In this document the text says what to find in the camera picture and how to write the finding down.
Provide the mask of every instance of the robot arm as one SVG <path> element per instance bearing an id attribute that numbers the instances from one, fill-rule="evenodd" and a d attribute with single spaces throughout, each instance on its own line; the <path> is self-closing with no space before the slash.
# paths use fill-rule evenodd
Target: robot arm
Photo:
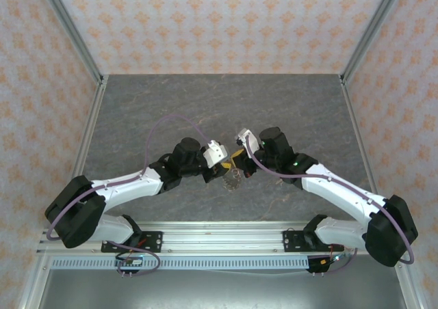
<path id="1" fill-rule="evenodd" d="M 68 248 L 86 241 L 113 241 L 127 246 L 138 244 L 141 230 L 130 216 L 113 217 L 105 212 L 136 198 L 155 196 L 179 185 L 183 177 L 203 175 L 204 181 L 223 176 L 230 168 L 220 163 L 228 157 L 223 145 L 212 140 L 202 147 L 192 138 L 184 138 L 173 153 L 165 154 L 144 171 L 108 180 L 89 181 L 85 176 L 72 179 L 45 212 L 53 223 L 57 216 L 75 203 L 55 226 L 55 231 Z"/>
<path id="2" fill-rule="evenodd" d="M 249 178 L 260 168 L 248 154 L 249 149 L 265 168 L 283 176 L 302 176 L 282 178 L 285 183 L 328 200 L 355 219 L 340 221 L 325 215 L 313 218 L 304 229 L 305 241 L 311 247 L 321 243 L 355 247 L 367 250 L 378 262 L 393 267 L 405 253 L 406 246 L 387 217 L 378 207 L 371 205 L 372 201 L 388 211 L 410 244 L 417 238 L 417 229 L 402 198 L 392 196 L 386 199 L 370 193 L 332 173 L 314 158 L 295 153 L 278 127 L 262 131 L 260 139 L 261 145 L 247 129 L 237 136 L 237 144 L 244 149 L 232 159 L 236 167 L 244 171 L 245 177 Z"/>

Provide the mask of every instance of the gray marble surface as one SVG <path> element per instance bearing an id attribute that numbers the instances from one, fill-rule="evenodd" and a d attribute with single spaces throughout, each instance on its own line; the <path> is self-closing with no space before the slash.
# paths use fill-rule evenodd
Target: gray marble surface
<path id="1" fill-rule="evenodd" d="M 369 189 L 337 75 L 112 75 L 84 174 L 101 179 L 140 170 L 150 128 L 170 113 L 192 119 L 230 152 L 237 150 L 234 137 L 242 128 L 258 135 L 279 126 L 296 152 Z M 201 140 L 187 122 L 165 122 L 151 142 L 151 159 L 172 152 L 184 137 Z M 307 221 L 318 213 L 350 219 L 331 203 L 261 171 L 233 191 L 221 178 L 209 184 L 202 176 L 185 178 L 172 191 L 109 213 L 137 221 Z"/>

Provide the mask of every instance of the enclosure wall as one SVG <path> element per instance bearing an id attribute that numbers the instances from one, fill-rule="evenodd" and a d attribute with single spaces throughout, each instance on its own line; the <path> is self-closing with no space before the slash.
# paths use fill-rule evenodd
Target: enclosure wall
<path id="1" fill-rule="evenodd" d="M 16 308 L 96 85 L 46 0 L 0 2 L 0 306 Z"/>
<path id="2" fill-rule="evenodd" d="M 430 308 L 438 304 L 438 1 L 398 0 L 348 84 L 378 190 L 405 198 Z"/>
<path id="3" fill-rule="evenodd" d="M 62 0 L 103 74 L 341 73 L 381 0 Z"/>

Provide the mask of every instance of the purple cable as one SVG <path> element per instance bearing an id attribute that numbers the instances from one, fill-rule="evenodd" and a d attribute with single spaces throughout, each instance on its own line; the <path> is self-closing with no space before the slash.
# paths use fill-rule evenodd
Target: purple cable
<path id="1" fill-rule="evenodd" d="M 246 143 L 249 144 L 249 136 L 246 136 L 245 140 L 246 140 Z M 269 173 L 269 174 L 271 174 L 273 176 L 277 176 L 277 177 L 280 177 L 280 178 L 321 178 L 321 179 L 325 179 L 325 180 L 330 180 L 330 181 L 333 181 L 334 183 L 337 183 L 337 184 L 339 184 L 341 186 L 344 186 L 348 190 L 350 190 L 353 193 L 359 195 L 364 200 L 370 201 L 371 205 L 374 205 L 376 208 L 378 208 L 386 216 L 386 218 L 388 218 L 388 220 L 391 222 L 392 226 L 394 226 L 394 228 L 397 230 L 398 234 L 400 235 L 400 237 L 403 240 L 404 246 L 406 247 L 407 252 L 409 253 L 409 260 L 400 259 L 399 261 L 401 263 L 405 263 L 407 265 L 412 265 L 413 264 L 413 261 L 414 261 L 413 250 L 412 250 L 411 244 L 409 244 L 409 241 L 406 238 L 406 235 L 403 233 L 402 229 L 397 224 L 397 221 L 379 203 L 373 201 L 373 199 L 371 199 L 368 196 L 362 194 L 360 191 L 358 191 L 354 187 L 350 186 L 349 184 L 344 183 L 341 180 L 337 180 L 335 178 L 332 178 L 332 177 L 329 177 L 329 176 L 325 176 L 323 174 L 280 174 L 278 172 L 271 171 L 267 167 L 265 167 L 263 164 L 261 164 L 259 160 L 257 160 L 257 158 L 254 156 L 253 152 L 251 152 L 250 146 L 247 146 L 247 147 L 248 147 L 248 154 L 249 154 L 250 158 L 255 162 L 255 164 L 257 164 L 260 167 L 260 169 L 266 171 L 267 173 Z"/>
<path id="2" fill-rule="evenodd" d="M 195 125 L 195 123 L 193 121 L 191 121 L 190 119 L 187 119 L 185 116 L 181 116 L 179 114 L 169 114 L 168 116 L 164 116 L 163 118 L 159 119 L 157 121 L 157 123 L 155 123 L 155 125 L 152 127 L 151 131 L 149 131 L 149 135 L 146 139 L 146 150 L 144 152 L 144 167 L 142 170 L 141 174 L 144 174 L 146 171 L 146 168 L 149 165 L 149 143 L 151 142 L 152 139 L 152 135 L 155 132 L 155 130 L 157 129 L 157 127 L 164 121 L 169 120 L 169 119 L 173 119 L 173 118 L 180 118 L 183 119 L 187 122 L 189 122 L 193 128 L 195 128 L 196 131 L 198 131 L 199 135 L 201 135 L 201 137 L 207 142 L 209 143 L 211 141 L 211 138 L 208 138 L 206 135 L 204 135 L 204 133 L 202 132 L 201 128 L 199 128 L 198 126 Z"/>
<path id="3" fill-rule="evenodd" d="M 148 274 L 148 273 L 153 273 L 154 271 L 156 271 L 156 270 L 159 268 L 159 266 L 160 266 L 161 263 L 162 263 L 162 261 L 161 261 L 161 259 L 159 258 L 159 256 L 158 256 L 157 254 L 153 253 L 152 251 L 148 251 L 148 250 L 145 250 L 145 249 L 140 249 L 140 248 L 137 248 L 137 247 L 126 246 L 126 245 L 118 244 L 118 243 L 115 243 L 115 242 L 112 242 L 112 241 L 108 241 L 108 243 L 109 243 L 109 244 L 112 244 L 112 245 L 114 245 L 114 246 L 117 246 L 117 247 L 121 247 L 122 249 L 133 250 L 133 251 L 136 251 L 136 252 L 142 252 L 142 253 L 150 254 L 150 255 L 153 256 L 155 259 L 157 259 L 157 264 L 156 264 L 155 267 L 153 267 L 152 269 L 148 269 L 148 270 L 145 270 L 145 271 L 142 271 L 142 272 L 135 273 L 135 274 L 131 275 L 131 277 L 132 277 L 132 276 L 146 275 L 146 274 Z M 127 258 L 124 259 L 123 261 L 120 261 L 120 262 L 118 263 L 118 265 L 117 265 L 117 272 L 118 272 L 122 277 L 124 276 L 125 272 L 122 271 L 122 269 L 120 269 L 120 266 L 121 266 L 123 263 L 125 263 L 126 260 L 127 260 Z"/>

